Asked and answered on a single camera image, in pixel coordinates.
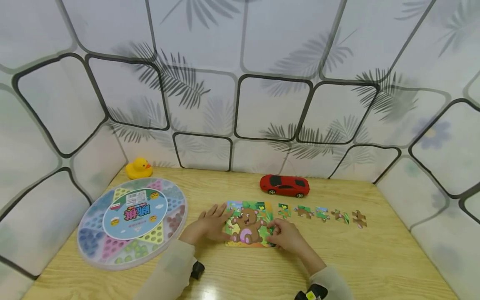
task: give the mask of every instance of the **yellow rubber duck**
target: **yellow rubber duck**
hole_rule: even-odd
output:
[[[125,172],[130,179],[139,179],[152,176],[153,169],[145,158],[138,157],[132,163],[127,164]]]

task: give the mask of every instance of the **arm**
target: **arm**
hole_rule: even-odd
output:
[[[134,300],[175,300],[189,284],[195,246],[174,240]]]
[[[180,296],[189,284],[198,241],[204,236],[217,241],[230,239],[230,235],[222,232],[225,222],[233,214],[233,211],[224,213],[226,207],[226,204],[215,204],[208,212],[203,211],[178,240],[172,241],[134,300],[175,300]]]
[[[335,269],[327,267],[294,224],[274,219],[267,226],[275,227],[273,235],[267,237],[267,242],[296,254],[310,275],[310,284],[315,283],[328,290],[325,300],[353,300],[353,294],[346,282]]]
[[[257,224],[256,224],[257,230],[259,230],[260,227],[262,227],[262,226],[267,226],[267,223],[263,220],[260,220],[260,222],[257,222]]]
[[[353,300],[353,294],[345,280],[325,262],[308,244],[298,256],[310,275],[310,284],[318,284],[328,290],[325,300]]]

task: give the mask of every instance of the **wall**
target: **wall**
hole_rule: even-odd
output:
[[[143,156],[378,184],[457,295],[473,299],[479,3],[8,4],[1,290],[21,295],[125,157]]]

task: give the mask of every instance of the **hand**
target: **hand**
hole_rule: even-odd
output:
[[[274,219],[268,223],[267,227],[275,227],[273,235],[267,236],[267,242],[276,244],[278,248],[285,249],[293,254],[299,254],[305,248],[310,247],[293,223],[282,219]]]
[[[215,204],[209,211],[202,211],[198,220],[185,228],[179,240],[191,245],[198,243],[204,236],[215,241],[230,240],[231,236],[222,232],[226,221],[233,215],[232,209],[225,211],[226,207],[226,203],[220,206]]]

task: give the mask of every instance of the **wooden table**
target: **wooden table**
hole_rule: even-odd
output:
[[[351,213],[360,210],[368,227],[292,214],[305,239],[325,262],[341,273],[356,299],[457,299],[377,188],[367,182],[309,179],[303,199],[268,195],[259,189],[261,175],[155,168],[154,177],[176,183],[188,201],[187,224],[213,203],[228,200],[270,201],[292,207],[324,206]],[[128,178],[124,171],[108,189]],[[77,231],[28,291],[25,300],[129,300],[153,271],[160,255],[139,267],[109,272],[91,267],[77,250]],[[180,299],[293,300],[308,277],[296,257],[276,249],[227,248],[204,243],[196,257],[206,270],[191,279]]]

